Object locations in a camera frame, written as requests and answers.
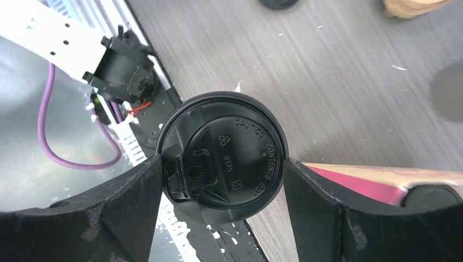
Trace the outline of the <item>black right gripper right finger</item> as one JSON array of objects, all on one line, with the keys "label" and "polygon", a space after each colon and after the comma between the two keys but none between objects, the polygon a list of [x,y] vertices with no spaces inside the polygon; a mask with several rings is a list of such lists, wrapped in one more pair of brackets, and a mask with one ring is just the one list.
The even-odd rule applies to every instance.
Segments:
[{"label": "black right gripper right finger", "polygon": [[462,261],[462,202],[435,210],[371,199],[284,162],[300,261]]}]

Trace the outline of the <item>black plastic cup lid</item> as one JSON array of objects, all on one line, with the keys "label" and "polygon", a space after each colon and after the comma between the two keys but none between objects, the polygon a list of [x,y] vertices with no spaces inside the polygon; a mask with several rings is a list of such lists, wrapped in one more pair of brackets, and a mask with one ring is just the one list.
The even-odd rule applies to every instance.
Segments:
[{"label": "black plastic cup lid", "polygon": [[267,207],[283,184],[284,131],[258,100],[209,92],[177,107],[159,132],[156,151],[173,206],[204,224],[227,224]]}]

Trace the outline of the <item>pink paper gift bag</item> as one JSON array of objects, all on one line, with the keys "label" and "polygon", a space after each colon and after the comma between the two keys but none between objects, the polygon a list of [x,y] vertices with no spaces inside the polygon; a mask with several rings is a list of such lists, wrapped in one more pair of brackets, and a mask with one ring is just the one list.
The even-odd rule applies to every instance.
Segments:
[{"label": "pink paper gift bag", "polygon": [[462,197],[462,172],[386,166],[305,163],[312,171],[377,201],[401,206],[408,190],[425,184],[444,184]]}]

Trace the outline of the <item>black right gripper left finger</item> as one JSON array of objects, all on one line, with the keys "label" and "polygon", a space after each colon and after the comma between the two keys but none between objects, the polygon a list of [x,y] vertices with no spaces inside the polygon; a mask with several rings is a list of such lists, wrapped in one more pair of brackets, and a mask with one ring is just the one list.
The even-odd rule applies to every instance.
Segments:
[{"label": "black right gripper left finger", "polygon": [[1,261],[148,261],[160,155],[51,206],[1,213]]}]

